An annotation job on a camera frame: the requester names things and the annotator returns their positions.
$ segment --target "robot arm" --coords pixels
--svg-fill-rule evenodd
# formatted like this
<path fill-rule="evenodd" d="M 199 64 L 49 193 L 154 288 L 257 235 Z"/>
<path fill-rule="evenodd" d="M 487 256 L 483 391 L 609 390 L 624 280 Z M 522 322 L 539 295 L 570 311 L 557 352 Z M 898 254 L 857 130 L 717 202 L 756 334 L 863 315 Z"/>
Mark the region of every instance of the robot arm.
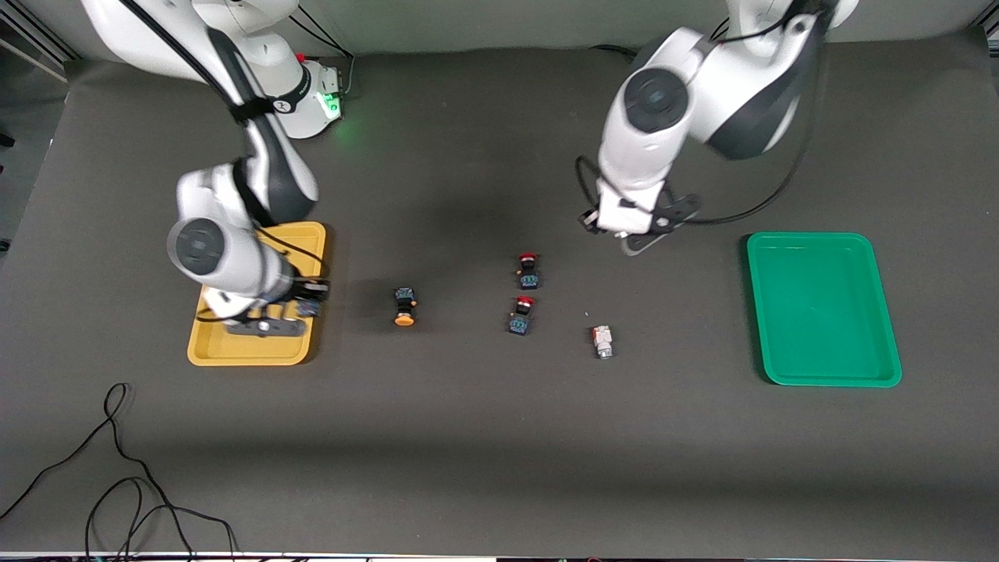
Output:
<path fill-rule="evenodd" d="M 127 62 L 211 86 L 240 123 L 247 154 L 190 172 L 177 185 L 180 220 L 168 238 L 175 265 L 209 287 L 220 318 L 291 298 L 304 285 L 257 226 L 305 218 L 316 180 L 285 136 L 233 42 L 205 25 L 190 0 L 83 0 L 102 40 Z"/>
<path fill-rule="evenodd" d="M 768 22 L 773 4 L 785 10 Z M 749 18 L 753 5 L 761 11 Z M 729 0 L 729 6 L 733 27 L 759 34 L 746 40 L 752 43 L 712 43 L 680 28 L 638 53 L 611 103 L 597 158 L 599 205 L 582 222 L 616 233 L 625 253 L 644 249 L 699 209 L 696 196 L 673 199 L 669 190 L 668 204 L 659 202 L 687 136 L 735 160 L 776 144 L 826 32 L 856 0 Z"/>
<path fill-rule="evenodd" d="M 290 17 L 299 0 L 191 0 L 209 27 L 225 33 L 274 103 L 285 134 L 315 136 L 341 117 L 340 74 L 316 61 L 300 61 L 270 28 Z"/>

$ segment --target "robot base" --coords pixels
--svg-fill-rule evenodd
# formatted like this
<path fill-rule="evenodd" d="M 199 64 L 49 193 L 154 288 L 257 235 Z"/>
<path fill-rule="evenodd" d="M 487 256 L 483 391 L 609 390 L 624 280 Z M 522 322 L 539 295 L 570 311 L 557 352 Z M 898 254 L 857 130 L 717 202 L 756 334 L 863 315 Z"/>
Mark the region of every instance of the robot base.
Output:
<path fill-rule="evenodd" d="M 292 113 L 282 113 L 278 104 L 275 104 L 276 114 L 281 126 L 285 128 L 285 134 L 293 139 L 314 137 L 342 115 L 343 95 L 340 93 L 340 74 L 337 69 L 316 61 L 306 61 L 303 66 L 311 75 L 312 89 Z"/>
<path fill-rule="evenodd" d="M 283 224 L 268 228 L 267 232 L 317 256 L 323 256 L 326 250 L 326 227 L 318 222 Z M 267 238 L 261 240 L 279 251 L 285 250 Z M 303 275 L 319 276 L 320 265 L 316 260 L 295 251 L 289 251 L 287 256 Z M 207 307 L 207 290 L 202 287 L 197 311 Z M 283 366 L 305 361 L 319 327 L 317 319 L 299 316 L 297 303 L 289 304 L 284 313 L 278 305 L 268 308 L 268 315 L 278 318 L 277 322 L 271 322 L 272 327 L 282 332 L 287 327 L 291 333 L 262 337 L 256 329 L 233 330 L 222 322 L 195 320 L 188 340 L 188 359 L 200 367 Z"/>

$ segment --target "dark gray mat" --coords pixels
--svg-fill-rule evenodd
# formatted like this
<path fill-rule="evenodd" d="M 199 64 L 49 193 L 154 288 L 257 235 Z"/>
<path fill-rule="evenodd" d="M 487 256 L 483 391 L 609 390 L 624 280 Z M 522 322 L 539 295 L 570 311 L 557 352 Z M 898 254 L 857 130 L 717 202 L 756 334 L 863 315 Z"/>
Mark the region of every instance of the dark gray mat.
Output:
<path fill-rule="evenodd" d="M 639 258 L 574 222 L 626 76 L 600 52 L 365 57 L 347 119 L 297 143 L 336 230 L 316 359 L 199 369 L 198 288 L 165 253 L 182 173 L 239 154 L 203 86 L 75 69 L 0 278 L 10 501 L 135 385 L 126 446 L 247 550 L 484 555 L 999 557 L 999 103 L 980 31 L 837 44 L 811 153 L 766 212 L 686 227 Z M 688 146 L 705 214 L 783 175 Z M 740 237 L 845 230 L 877 252 L 904 368 L 891 390 L 782 388 L 754 367 Z M 541 254 L 534 333 L 503 332 L 515 256 Z M 417 287 L 420 323 L 391 324 Z M 610 324 L 618 356 L 592 358 Z M 0 524 L 9 550 L 80 549 L 131 470 L 106 441 Z M 128 493 L 98 517 L 117 544 Z M 189 524 L 202 550 L 221 529 Z M 176 550 L 161 521 L 147 548 Z"/>

